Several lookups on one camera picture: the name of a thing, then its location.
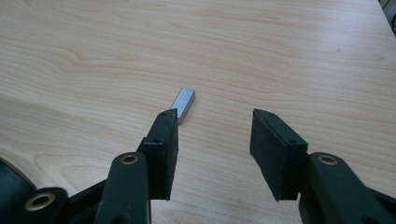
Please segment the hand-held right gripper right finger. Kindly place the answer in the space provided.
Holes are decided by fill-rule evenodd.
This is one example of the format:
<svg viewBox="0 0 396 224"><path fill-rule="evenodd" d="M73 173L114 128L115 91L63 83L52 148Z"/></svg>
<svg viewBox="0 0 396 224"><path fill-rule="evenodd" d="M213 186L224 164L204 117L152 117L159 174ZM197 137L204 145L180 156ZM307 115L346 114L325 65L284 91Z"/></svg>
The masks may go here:
<svg viewBox="0 0 396 224"><path fill-rule="evenodd" d="M297 170L307 158L307 148L307 142L279 116L253 110L249 152L277 201L297 199Z"/></svg>

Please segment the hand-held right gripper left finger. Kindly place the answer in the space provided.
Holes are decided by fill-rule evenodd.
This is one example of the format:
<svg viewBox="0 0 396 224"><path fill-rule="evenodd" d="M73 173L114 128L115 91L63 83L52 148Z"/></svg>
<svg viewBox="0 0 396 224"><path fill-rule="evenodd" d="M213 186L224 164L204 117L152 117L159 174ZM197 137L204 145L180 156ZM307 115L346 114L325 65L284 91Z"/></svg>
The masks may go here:
<svg viewBox="0 0 396 224"><path fill-rule="evenodd" d="M169 200L178 153L176 109L163 111L157 116L138 151L146 156L150 199Z"/></svg>

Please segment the silver strip of staples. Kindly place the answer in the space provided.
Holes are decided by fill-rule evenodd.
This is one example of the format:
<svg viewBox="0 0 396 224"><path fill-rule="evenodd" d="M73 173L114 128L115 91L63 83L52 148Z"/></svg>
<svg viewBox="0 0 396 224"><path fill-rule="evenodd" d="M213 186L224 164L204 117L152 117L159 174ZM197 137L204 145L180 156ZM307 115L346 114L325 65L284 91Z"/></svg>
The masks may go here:
<svg viewBox="0 0 396 224"><path fill-rule="evenodd" d="M171 104L171 109L177 110L177 124L181 125L190 111L191 105L195 99L195 90L190 88L181 88L176 99Z"/></svg>

